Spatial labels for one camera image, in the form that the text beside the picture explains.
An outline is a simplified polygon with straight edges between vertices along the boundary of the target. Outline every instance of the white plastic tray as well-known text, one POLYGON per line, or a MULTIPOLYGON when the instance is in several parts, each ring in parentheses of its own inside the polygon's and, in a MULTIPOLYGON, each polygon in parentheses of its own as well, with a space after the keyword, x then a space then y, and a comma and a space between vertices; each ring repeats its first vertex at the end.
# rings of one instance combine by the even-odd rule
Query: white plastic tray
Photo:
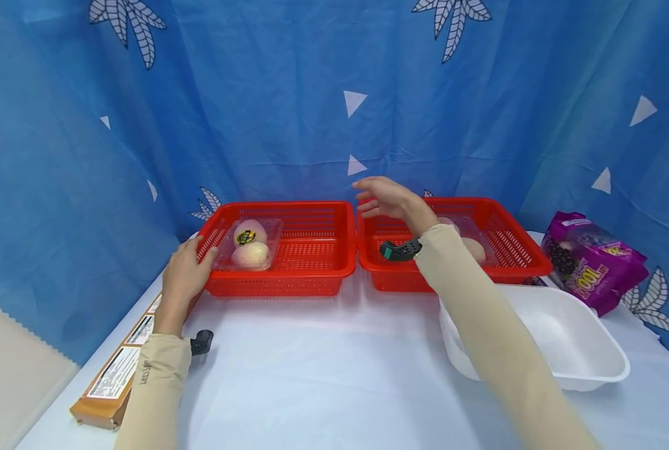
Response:
MULTIPOLYGON (((618 383, 629 375, 629 360, 589 307, 559 289, 538 286, 498 286, 532 333, 562 389, 591 391, 618 383)), ((452 365, 479 381, 457 327, 442 302, 439 323, 452 365)))

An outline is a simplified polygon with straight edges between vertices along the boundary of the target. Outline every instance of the purple snack bag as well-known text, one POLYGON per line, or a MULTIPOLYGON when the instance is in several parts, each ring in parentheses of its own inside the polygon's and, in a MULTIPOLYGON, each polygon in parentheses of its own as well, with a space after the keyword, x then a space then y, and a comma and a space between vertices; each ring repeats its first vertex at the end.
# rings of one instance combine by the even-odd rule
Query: purple snack bag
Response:
POLYGON ((646 256, 578 212, 556 213, 542 250, 555 266, 552 281, 594 308, 599 317, 648 276, 646 256))

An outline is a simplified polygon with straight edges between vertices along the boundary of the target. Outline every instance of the table surface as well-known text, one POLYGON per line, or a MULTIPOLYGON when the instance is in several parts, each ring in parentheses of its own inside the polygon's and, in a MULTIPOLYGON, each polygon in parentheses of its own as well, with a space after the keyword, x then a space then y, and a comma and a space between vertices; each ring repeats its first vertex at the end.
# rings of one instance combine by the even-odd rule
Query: table surface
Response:
MULTIPOLYGON (((112 448, 114 432, 78 426, 69 407, 161 288, 160 275, 18 449, 112 448)), ((202 295, 186 336, 215 338, 189 371, 180 448, 522 448, 485 385, 449 363, 438 314, 433 294, 377 292, 361 268, 333 299, 202 295)), ((632 373, 567 397, 605 449, 669 449, 669 352, 624 307, 602 321, 632 373)))

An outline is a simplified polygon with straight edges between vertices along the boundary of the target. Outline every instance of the cardboard box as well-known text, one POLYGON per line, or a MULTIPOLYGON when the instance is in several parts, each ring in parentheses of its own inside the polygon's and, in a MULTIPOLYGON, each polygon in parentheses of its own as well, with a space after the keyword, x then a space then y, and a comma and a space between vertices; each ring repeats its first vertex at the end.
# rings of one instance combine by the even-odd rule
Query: cardboard box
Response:
POLYGON ((162 301, 160 292, 142 314, 125 340, 89 383, 82 397, 69 408, 77 423, 116 430, 122 424, 127 408, 132 377, 137 368, 139 351, 154 328, 154 311, 162 301))

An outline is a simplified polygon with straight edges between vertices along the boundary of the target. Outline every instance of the fabric backdrop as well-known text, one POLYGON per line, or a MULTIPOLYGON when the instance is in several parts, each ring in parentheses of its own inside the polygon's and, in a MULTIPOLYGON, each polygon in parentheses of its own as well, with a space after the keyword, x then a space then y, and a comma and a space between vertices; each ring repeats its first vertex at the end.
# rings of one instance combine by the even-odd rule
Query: fabric backdrop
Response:
POLYGON ((669 1, 0 0, 0 308, 79 363, 220 203, 374 174, 587 214, 669 347, 669 1))

